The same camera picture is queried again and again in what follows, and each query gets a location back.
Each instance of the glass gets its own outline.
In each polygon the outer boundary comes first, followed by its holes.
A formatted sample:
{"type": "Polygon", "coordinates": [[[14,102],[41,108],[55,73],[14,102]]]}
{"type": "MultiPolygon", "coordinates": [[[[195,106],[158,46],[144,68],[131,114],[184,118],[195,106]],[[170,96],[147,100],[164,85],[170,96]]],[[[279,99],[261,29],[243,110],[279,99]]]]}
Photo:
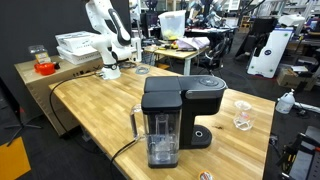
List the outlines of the glass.
{"type": "Polygon", "coordinates": [[[236,128],[242,131],[247,131],[252,128],[255,119],[256,112],[252,108],[246,109],[239,107],[237,108],[233,123],[236,128]]]}

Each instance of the black coffee maker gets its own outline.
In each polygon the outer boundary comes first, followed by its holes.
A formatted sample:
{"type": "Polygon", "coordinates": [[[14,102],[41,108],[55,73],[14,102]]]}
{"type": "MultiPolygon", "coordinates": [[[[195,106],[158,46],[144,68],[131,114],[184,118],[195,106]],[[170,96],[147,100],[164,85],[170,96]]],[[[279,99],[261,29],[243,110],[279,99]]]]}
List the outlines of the black coffee maker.
{"type": "Polygon", "coordinates": [[[144,93],[179,92],[182,100],[180,149],[206,148],[211,144],[211,132],[195,125],[198,115],[213,115],[220,109],[226,83],[214,76],[155,76],[148,77],[144,93]]]}

